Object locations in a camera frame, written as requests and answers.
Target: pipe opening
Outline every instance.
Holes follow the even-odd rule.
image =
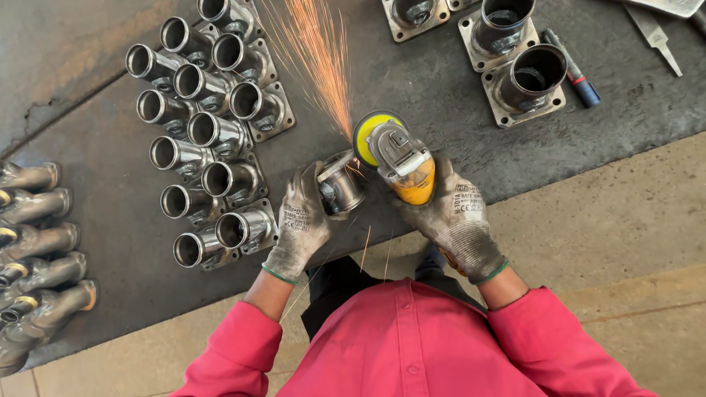
[[[566,63],[552,49],[535,47],[515,60],[513,73],[521,88],[540,93],[561,83],[566,74]]]
[[[141,77],[149,72],[150,51],[150,49],[142,44],[137,44],[130,47],[130,50],[128,50],[126,67],[131,75],[134,77]]]
[[[228,166],[221,162],[208,165],[203,172],[202,180],[206,193],[214,197],[224,196],[233,182]]]
[[[504,28],[524,20],[533,7],[534,0],[486,0],[482,8],[492,25]]]
[[[147,90],[140,94],[137,99],[137,113],[140,118],[147,122],[155,122],[163,112],[162,108],[162,98],[160,94],[153,90]]]
[[[233,89],[231,111],[242,119],[249,119],[258,112],[262,101],[260,90],[252,83],[240,83]]]
[[[168,217],[177,219],[186,214],[186,190],[181,186],[169,186],[162,192],[162,210]]]
[[[238,248],[245,243],[245,223],[236,214],[224,214],[216,224],[216,237],[224,247]]]
[[[201,75],[198,72],[198,67],[193,64],[186,64],[179,67],[176,74],[174,74],[176,93],[182,97],[191,97],[196,94],[200,81]]]
[[[168,50],[178,49],[186,41],[188,26],[180,18],[172,17],[162,26],[162,45]]]
[[[161,136],[152,142],[150,160],[161,170],[168,169],[176,162],[177,148],[174,142],[166,136]]]
[[[198,265],[201,248],[193,235],[181,235],[174,243],[174,258],[186,268]]]
[[[213,19],[217,17],[226,7],[226,0],[201,0],[198,8],[204,18]]]
[[[243,42],[236,35],[222,35],[213,45],[213,61],[221,69],[233,69],[242,56]]]
[[[196,145],[208,145],[215,140],[216,122],[208,113],[197,113],[189,122],[189,138]]]

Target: concrete floor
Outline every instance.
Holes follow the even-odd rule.
[[[556,292],[586,332],[660,396],[706,395],[704,153],[706,132],[489,207],[493,233],[515,270],[531,286]],[[409,276],[424,244],[412,233],[369,247],[364,268],[382,277],[390,252],[388,278]],[[360,263],[362,253],[354,258]],[[4,378],[2,396],[166,396],[241,298]],[[268,395],[306,351],[299,315],[308,300],[300,283],[282,321]]]

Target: hand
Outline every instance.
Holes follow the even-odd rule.
[[[280,207],[280,239],[270,252],[263,268],[291,284],[317,249],[331,237],[334,229],[348,219],[348,212],[326,215],[321,203],[316,176],[323,171],[317,161],[304,169],[297,168],[287,183],[287,193]]]
[[[453,172],[451,162],[436,157],[431,200],[422,206],[395,201],[402,217],[445,251],[468,280],[478,285],[500,273],[508,260],[490,235],[480,190]]]

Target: dark metal surface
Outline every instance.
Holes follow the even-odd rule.
[[[659,21],[684,65],[684,77],[675,79],[644,44],[621,4],[541,2],[533,15],[537,28],[561,27],[566,45],[594,78],[604,103],[584,110],[567,90],[568,103],[561,111],[500,130],[458,32],[462,13],[399,45],[390,37],[379,0],[330,3],[341,7],[349,26],[353,119],[377,108],[399,113],[412,133],[432,151],[447,155],[489,203],[706,129],[706,81],[701,76],[706,46],[683,20]],[[590,38],[586,32],[592,32]],[[122,44],[115,57],[120,65],[132,42]],[[277,67],[284,70],[278,62]],[[279,208],[295,167],[350,147],[329,131],[327,119],[305,108],[301,85],[285,73],[280,78],[298,124],[256,145],[273,208]],[[20,166],[44,160],[64,166],[61,185],[73,189],[75,197],[68,219],[83,228],[80,250],[89,257],[88,277],[98,279],[102,289],[95,310],[78,314],[53,343],[36,349],[30,366],[244,291],[268,254],[244,256],[211,272],[185,269],[174,261],[174,240],[191,228],[160,210],[162,190],[179,183],[179,175],[150,164],[150,142],[163,132],[135,112],[135,98],[149,87],[131,76],[120,78],[11,158]],[[370,244],[389,239],[393,227],[395,235],[412,230],[391,207],[393,193],[382,179],[363,173],[370,184],[362,181],[367,199],[352,214],[355,223],[319,250],[312,265],[320,264],[337,243],[329,259],[361,249],[369,226]]]

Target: person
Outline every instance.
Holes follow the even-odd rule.
[[[485,308],[443,275],[433,252],[383,282],[350,258],[307,274],[312,337],[279,396],[656,396],[641,389],[545,287],[529,289],[491,237],[478,188],[436,159],[423,206],[395,203],[478,286]],[[299,275],[346,213],[326,215],[316,175],[300,167],[280,209],[280,240],[241,302],[172,396],[264,396],[282,339],[280,317]]]

